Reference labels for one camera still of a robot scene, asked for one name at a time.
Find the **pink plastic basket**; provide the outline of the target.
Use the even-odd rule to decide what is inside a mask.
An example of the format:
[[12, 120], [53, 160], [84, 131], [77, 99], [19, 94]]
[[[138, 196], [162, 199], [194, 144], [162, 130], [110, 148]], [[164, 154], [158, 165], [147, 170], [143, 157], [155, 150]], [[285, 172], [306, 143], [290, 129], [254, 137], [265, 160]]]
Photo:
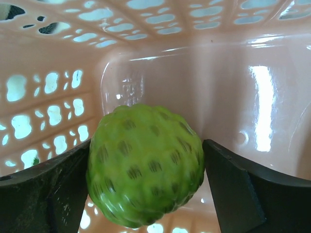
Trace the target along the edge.
[[[0, 177], [90, 140], [103, 115], [136, 103], [311, 181], [310, 1], [1, 1]], [[221, 233], [204, 177], [187, 204], [140, 228], [87, 196], [77, 233]]]

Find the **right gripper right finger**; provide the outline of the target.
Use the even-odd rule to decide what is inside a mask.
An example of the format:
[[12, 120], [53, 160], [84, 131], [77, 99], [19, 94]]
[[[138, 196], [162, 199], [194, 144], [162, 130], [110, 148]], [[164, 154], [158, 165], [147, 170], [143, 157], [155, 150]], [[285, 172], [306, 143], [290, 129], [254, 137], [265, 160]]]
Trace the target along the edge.
[[311, 182], [203, 141], [205, 167], [223, 233], [309, 233]]

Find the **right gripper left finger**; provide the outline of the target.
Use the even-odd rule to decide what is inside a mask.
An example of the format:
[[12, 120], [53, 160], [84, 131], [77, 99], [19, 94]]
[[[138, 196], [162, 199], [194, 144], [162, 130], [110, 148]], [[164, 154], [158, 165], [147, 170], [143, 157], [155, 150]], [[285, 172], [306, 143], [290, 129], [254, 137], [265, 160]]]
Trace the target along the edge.
[[2, 233], [76, 233], [88, 191], [90, 140], [0, 179]]

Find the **green bumpy toy fruit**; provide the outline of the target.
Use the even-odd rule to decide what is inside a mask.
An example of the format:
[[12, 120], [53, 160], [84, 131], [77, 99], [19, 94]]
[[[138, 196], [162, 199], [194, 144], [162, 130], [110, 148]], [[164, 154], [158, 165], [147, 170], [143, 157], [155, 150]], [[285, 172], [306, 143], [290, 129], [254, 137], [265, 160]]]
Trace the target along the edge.
[[184, 206], [204, 180], [202, 141], [162, 106], [121, 105], [91, 138], [88, 194], [111, 222], [148, 226]]

